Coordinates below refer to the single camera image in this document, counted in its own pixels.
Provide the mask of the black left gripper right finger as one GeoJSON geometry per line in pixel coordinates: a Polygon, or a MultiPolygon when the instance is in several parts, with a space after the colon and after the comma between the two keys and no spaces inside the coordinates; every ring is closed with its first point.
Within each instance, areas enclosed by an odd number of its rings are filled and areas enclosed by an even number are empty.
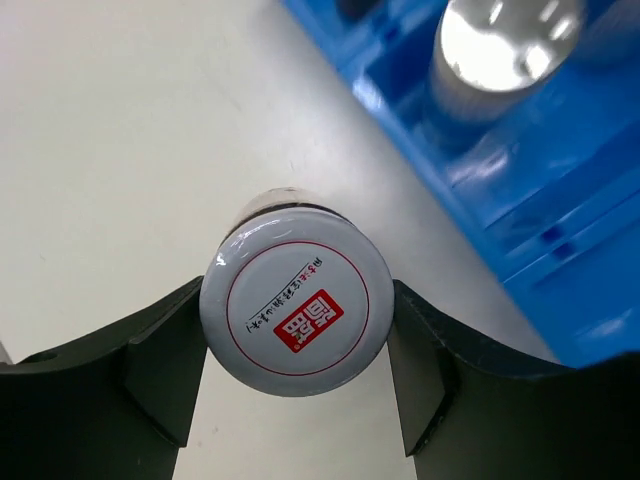
{"type": "Polygon", "coordinates": [[[508,347],[396,282],[389,357],[420,479],[635,479],[639,356],[584,368],[508,347]]]}

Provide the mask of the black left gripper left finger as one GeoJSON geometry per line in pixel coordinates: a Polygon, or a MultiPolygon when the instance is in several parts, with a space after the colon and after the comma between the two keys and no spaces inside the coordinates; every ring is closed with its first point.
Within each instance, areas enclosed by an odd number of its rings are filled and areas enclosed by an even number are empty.
{"type": "Polygon", "coordinates": [[[2,478],[172,478],[207,351],[201,284],[2,365],[2,478]]]}

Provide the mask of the silver blue shaker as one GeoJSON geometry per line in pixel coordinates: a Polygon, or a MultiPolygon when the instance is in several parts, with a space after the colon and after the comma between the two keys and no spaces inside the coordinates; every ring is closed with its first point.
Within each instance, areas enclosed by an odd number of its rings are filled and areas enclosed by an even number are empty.
{"type": "Polygon", "coordinates": [[[450,1],[436,30],[429,80],[444,116],[495,122],[540,88],[578,43],[581,1],[450,1]]]}

